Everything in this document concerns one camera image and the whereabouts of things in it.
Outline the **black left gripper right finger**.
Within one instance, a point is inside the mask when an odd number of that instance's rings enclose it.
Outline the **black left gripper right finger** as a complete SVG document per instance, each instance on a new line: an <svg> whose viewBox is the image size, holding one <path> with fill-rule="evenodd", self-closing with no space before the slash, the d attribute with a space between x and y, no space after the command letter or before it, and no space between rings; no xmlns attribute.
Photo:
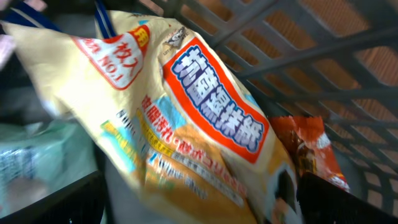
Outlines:
<svg viewBox="0 0 398 224"><path fill-rule="evenodd" d="M397 218L321 177L306 172L298 182L306 224L397 224Z"/></svg>

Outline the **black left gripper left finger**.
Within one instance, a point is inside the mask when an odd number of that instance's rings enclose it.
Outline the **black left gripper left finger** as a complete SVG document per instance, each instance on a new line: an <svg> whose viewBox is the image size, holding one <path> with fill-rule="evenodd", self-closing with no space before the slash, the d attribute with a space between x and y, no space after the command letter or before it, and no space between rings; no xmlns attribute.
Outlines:
<svg viewBox="0 0 398 224"><path fill-rule="evenodd" d="M104 212L104 177L95 171L49 196L1 218L1 224L100 223Z"/></svg>

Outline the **red Top chocolate bar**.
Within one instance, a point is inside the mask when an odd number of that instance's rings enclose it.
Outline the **red Top chocolate bar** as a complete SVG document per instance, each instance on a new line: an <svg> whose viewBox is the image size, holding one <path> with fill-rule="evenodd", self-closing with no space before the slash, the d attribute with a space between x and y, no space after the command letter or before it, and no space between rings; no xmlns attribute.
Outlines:
<svg viewBox="0 0 398 224"><path fill-rule="evenodd" d="M311 172L349 192L321 117L279 116L269 121L299 176Z"/></svg>

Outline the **mint green snack pouch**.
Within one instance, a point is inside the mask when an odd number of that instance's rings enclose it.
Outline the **mint green snack pouch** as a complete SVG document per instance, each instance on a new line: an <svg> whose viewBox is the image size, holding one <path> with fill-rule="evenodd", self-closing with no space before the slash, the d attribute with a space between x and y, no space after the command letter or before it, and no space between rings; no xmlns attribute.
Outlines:
<svg viewBox="0 0 398 224"><path fill-rule="evenodd" d="M1 216L97 169L93 141L77 123L1 125Z"/></svg>

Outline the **yellow wet wipes pack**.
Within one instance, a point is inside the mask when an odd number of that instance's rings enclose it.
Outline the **yellow wet wipes pack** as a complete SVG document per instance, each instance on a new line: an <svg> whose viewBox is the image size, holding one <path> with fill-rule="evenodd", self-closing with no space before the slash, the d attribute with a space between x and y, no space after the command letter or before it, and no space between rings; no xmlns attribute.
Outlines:
<svg viewBox="0 0 398 224"><path fill-rule="evenodd" d="M100 11L68 35L36 11L2 27L57 116L68 113L139 200L177 223L302 223L295 168L250 92L175 19Z"/></svg>

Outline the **grey plastic shopping basket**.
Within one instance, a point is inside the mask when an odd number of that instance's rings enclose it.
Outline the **grey plastic shopping basket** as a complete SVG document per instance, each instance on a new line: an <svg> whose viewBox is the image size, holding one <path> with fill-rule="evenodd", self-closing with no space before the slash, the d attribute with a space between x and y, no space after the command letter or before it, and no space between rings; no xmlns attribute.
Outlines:
<svg viewBox="0 0 398 224"><path fill-rule="evenodd" d="M268 116L323 119L351 192L397 215L397 1L106 1L197 31Z"/></svg>

